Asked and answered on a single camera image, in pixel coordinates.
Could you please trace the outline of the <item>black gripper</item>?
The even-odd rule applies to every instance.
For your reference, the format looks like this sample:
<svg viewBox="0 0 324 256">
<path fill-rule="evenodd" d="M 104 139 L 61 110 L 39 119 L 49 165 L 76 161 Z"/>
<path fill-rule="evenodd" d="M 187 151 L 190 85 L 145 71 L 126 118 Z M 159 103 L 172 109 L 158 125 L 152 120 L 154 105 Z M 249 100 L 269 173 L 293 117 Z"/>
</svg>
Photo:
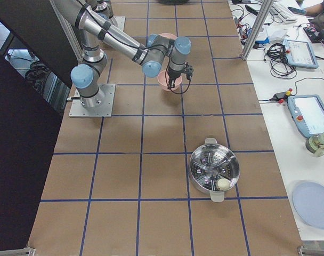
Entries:
<svg viewBox="0 0 324 256">
<path fill-rule="evenodd" d="M 167 79 L 167 88 L 174 89 L 177 85 L 176 79 L 181 76 L 181 74 L 186 74 L 187 80 L 191 80 L 193 77 L 193 66 L 188 62 L 182 65 L 172 66 L 167 68 L 167 74 L 169 78 Z"/>
</svg>

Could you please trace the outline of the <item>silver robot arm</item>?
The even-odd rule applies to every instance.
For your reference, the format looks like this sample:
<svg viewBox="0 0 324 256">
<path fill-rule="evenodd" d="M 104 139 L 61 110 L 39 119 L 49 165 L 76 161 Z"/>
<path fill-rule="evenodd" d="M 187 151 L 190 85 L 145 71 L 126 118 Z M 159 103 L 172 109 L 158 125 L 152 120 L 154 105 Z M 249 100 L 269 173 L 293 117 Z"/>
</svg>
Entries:
<svg viewBox="0 0 324 256">
<path fill-rule="evenodd" d="M 104 15 L 107 19 L 114 17 L 111 0 L 87 0 L 86 1 L 96 13 Z"/>
<path fill-rule="evenodd" d="M 187 63 L 191 41 L 187 37 L 170 39 L 151 34 L 143 45 L 116 27 L 112 18 L 97 11 L 96 3 L 87 1 L 54 1 L 58 12 L 80 31 L 83 61 L 70 73 L 72 83 L 79 93 L 80 104 L 85 109 L 94 109 L 103 104 L 106 94 L 97 80 L 107 63 L 107 56 L 99 47 L 104 42 L 142 67 L 146 77 L 159 75 L 165 58 L 167 65 L 167 88 L 172 90 L 175 81 L 186 74 L 192 79 L 193 67 Z"/>
</svg>

